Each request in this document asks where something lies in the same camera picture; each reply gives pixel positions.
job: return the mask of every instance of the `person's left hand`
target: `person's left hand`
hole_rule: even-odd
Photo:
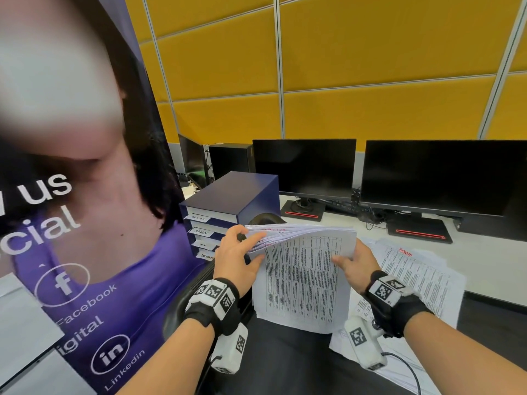
[[[251,237],[239,242],[238,234],[249,232],[244,226],[237,225],[227,230],[225,237],[221,239],[220,246],[215,252],[214,278],[230,280],[238,289],[240,298],[244,296],[256,280],[256,274],[264,255],[258,255],[249,264],[245,264],[243,256],[256,245],[266,233],[255,233]]]

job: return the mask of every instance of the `file organizer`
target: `file organizer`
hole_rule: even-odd
[[[228,172],[179,206],[193,254],[212,260],[230,227],[260,213],[280,216],[278,176]]]

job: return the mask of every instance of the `wristband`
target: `wristband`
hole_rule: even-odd
[[[372,306],[375,321],[386,337],[403,337],[406,323],[414,315],[432,313],[414,290],[381,270],[372,273],[363,297]]]
[[[212,325],[214,336],[230,335],[238,327],[240,292],[228,279],[207,280],[190,298],[183,319],[193,318],[203,327]]]

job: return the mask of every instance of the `yellow wall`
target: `yellow wall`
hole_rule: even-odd
[[[273,0],[146,0],[156,42],[143,0],[126,2],[169,142],[174,116],[205,144],[281,137]],[[286,138],[357,138],[363,151],[477,138],[521,0],[280,2]],[[526,38],[511,70],[524,69]],[[492,138],[520,135],[522,78]]]

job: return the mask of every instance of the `purple top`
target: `purple top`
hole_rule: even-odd
[[[25,241],[10,242],[21,249]],[[204,261],[192,255],[185,228],[176,223],[144,259],[106,281],[90,284],[86,267],[71,266],[85,273],[84,285],[44,241],[14,257],[16,274],[64,331],[58,352],[97,393],[114,394],[161,347],[167,306]]]

